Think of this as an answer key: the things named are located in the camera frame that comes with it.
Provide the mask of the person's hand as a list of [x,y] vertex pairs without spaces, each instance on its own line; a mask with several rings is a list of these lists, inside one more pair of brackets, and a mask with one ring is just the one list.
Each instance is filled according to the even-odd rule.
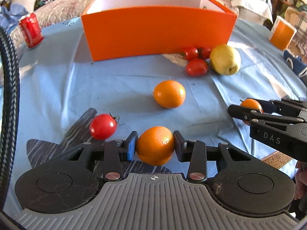
[[306,163],[301,161],[297,161],[295,167],[298,169],[295,174],[295,200],[297,200],[306,194],[307,170]]

